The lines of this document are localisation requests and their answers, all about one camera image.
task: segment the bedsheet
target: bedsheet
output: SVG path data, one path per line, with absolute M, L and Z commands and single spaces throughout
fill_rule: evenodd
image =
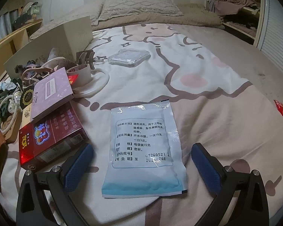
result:
M 106 59 L 123 48 L 148 50 L 151 58 L 134 68 L 108 64 Z M 74 102 L 96 155 L 70 197 L 90 225 L 194 225 L 213 199 L 190 157 L 196 142 L 222 165 L 241 172 L 260 171 L 270 217 L 282 206 L 283 117 L 252 83 L 168 24 L 97 31 L 87 49 L 104 59 L 96 67 L 110 74 L 102 91 Z M 171 102 L 179 132 L 188 193 L 160 198 L 102 198 L 109 162 L 110 110 L 165 99 Z M 52 163 L 47 170 L 65 159 Z M 24 172 L 15 142 L 9 145 L 0 194 L 0 203 L 14 220 Z M 48 192 L 46 195 L 57 222 L 62 224 L 51 196 Z M 236 199 L 234 196 L 221 225 L 229 218 Z

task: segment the closet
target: closet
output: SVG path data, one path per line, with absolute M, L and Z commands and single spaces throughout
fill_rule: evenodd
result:
M 215 0 L 206 1 L 207 9 L 212 10 L 212 4 L 216 4 Z M 222 8 L 222 12 L 231 13 L 232 9 L 228 8 L 226 4 L 229 3 L 223 2 L 219 7 L 214 7 L 215 13 L 218 13 L 217 8 L 220 9 L 220 7 Z M 242 7 L 236 14 L 222 15 L 225 31 L 254 46 L 257 46 L 259 42 L 263 18 L 264 0 L 254 0 L 253 4 Z

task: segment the pillow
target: pillow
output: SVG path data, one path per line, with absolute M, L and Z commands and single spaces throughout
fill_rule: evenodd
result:
M 183 16 L 172 0 L 105 0 L 99 21 L 140 13 Z

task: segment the clothes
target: clothes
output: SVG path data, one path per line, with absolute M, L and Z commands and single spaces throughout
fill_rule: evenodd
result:
M 215 13 L 215 0 L 208 0 L 208 10 Z
M 239 23 L 234 23 L 234 22 L 228 22 L 229 25 L 246 32 L 247 34 L 256 37 L 257 29 L 255 27 L 251 27 L 250 29 L 247 28 L 245 25 L 239 24 Z
M 237 14 L 240 9 L 250 5 L 260 8 L 255 0 L 215 0 L 214 5 L 219 16 Z

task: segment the medicine packet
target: medicine packet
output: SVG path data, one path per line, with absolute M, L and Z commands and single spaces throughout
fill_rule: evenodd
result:
M 186 168 L 169 100 L 112 109 L 103 197 L 167 196 L 186 190 Z

